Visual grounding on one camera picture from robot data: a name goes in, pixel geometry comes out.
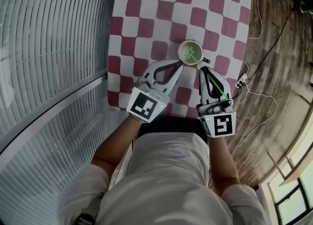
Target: wooden floor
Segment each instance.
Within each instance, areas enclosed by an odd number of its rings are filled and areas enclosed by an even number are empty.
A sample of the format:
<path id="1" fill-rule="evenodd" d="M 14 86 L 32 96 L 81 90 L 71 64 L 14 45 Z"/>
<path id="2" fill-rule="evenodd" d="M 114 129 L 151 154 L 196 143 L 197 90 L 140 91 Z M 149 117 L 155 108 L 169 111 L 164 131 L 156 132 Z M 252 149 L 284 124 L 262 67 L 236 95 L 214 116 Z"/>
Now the wooden floor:
<path id="1" fill-rule="evenodd" d="M 258 37 L 261 31 L 257 15 L 257 0 L 252 0 L 250 36 Z M 287 15 L 293 7 L 293 0 L 259 0 L 263 21 L 263 34 L 260 39 L 249 39 L 245 61 L 249 65 L 248 78 L 267 51 L 275 43 Z M 270 53 L 263 66 L 249 84 L 253 92 L 272 95 L 277 101 L 276 114 L 267 124 L 262 125 L 237 149 L 234 159 L 243 184 L 255 187 L 274 167 L 266 153 L 266 148 L 278 161 L 295 141 L 310 112 L 308 101 L 313 100 L 313 20 L 310 14 L 293 12 L 280 41 Z M 235 99 L 237 110 L 236 135 L 227 142 L 234 148 L 258 124 L 270 117 L 275 103 L 271 98 L 248 94 L 246 88 Z"/>

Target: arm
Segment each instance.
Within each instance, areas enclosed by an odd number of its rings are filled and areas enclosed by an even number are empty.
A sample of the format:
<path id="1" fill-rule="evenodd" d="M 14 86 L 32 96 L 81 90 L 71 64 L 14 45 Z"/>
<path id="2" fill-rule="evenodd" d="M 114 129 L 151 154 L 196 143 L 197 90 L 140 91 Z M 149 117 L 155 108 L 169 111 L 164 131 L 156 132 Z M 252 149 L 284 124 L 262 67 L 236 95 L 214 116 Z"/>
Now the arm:
<path id="1" fill-rule="evenodd" d="M 209 138 L 210 164 L 213 185 L 221 196 L 228 187 L 239 183 L 236 164 L 223 137 Z"/>
<path id="2" fill-rule="evenodd" d="M 101 167 L 111 179 L 132 140 L 138 133 L 141 123 L 128 116 L 122 124 L 100 145 L 95 152 L 92 164 Z"/>

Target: table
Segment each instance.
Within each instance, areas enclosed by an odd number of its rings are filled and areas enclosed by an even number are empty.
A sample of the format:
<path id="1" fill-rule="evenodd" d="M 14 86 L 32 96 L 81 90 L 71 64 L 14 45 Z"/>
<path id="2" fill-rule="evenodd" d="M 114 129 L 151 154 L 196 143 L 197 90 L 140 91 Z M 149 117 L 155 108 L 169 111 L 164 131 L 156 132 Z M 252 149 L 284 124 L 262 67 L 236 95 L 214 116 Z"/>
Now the table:
<path id="1" fill-rule="evenodd" d="M 232 91 L 244 58 L 251 0 L 115 0 L 108 58 L 108 101 L 125 111 L 137 77 L 155 61 L 178 59 L 187 39 L 202 44 L 210 67 Z M 165 114 L 198 118 L 199 71 L 184 67 Z"/>

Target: person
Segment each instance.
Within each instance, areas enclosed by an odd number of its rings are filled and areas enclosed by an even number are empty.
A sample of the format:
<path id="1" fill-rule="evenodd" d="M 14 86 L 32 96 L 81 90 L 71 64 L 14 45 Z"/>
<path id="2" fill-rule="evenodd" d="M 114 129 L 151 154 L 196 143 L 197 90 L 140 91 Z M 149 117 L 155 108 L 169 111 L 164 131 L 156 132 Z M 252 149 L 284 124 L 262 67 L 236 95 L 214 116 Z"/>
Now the person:
<path id="1" fill-rule="evenodd" d="M 150 133 L 133 144 L 126 176 L 108 191 L 141 123 L 131 116 L 79 170 L 58 204 L 61 225 L 264 225 L 256 193 L 241 185 L 225 139 Z M 208 188 L 209 162 L 214 191 Z"/>

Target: small bowl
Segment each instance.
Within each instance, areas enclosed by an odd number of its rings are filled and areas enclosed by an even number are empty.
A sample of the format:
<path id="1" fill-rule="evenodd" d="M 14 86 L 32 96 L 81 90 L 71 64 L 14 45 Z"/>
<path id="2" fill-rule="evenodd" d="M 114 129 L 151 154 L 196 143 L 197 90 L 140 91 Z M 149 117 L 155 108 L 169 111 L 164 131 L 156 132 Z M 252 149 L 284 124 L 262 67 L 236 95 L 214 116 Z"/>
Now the small bowl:
<path id="1" fill-rule="evenodd" d="M 194 51 L 193 57 L 186 57 L 186 52 L 192 47 Z M 192 66 L 201 62 L 204 58 L 203 48 L 200 43 L 194 40 L 186 40 L 182 42 L 177 49 L 179 59 L 186 65 Z"/>

